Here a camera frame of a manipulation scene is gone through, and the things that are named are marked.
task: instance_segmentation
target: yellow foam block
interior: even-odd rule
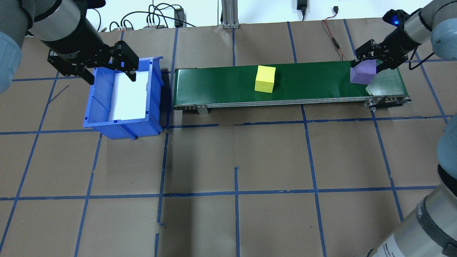
[[[255,91],[272,93],[275,84],[276,67],[259,65],[257,76],[255,77]]]

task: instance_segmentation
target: purple cube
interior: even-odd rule
[[[376,60],[365,60],[351,68],[351,83],[368,85],[376,76]]]

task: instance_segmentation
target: blue bin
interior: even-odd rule
[[[95,82],[90,86],[83,127],[93,128],[109,139],[155,136],[162,132],[159,124],[160,89],[164,86],[159,60],[162,56],[141,58],[138,72],[149,71],[144,118],[110,120],[112,95],[118,70],[94,69]]]

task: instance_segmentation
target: power adapter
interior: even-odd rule
[[[301,10],[303,16],[305,16],[307,7],[308,7],[308,0],[297,0],[297,10]]]

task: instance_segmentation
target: green conveyor belt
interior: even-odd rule
[[[364,101],[370,96],[407,96],[400,72],[385,70],[368,86],[350,83],[350,61],[273,64],[273,93],[254,91],[257,65],[176,70],[175,109],[194,105],[235,107]]]

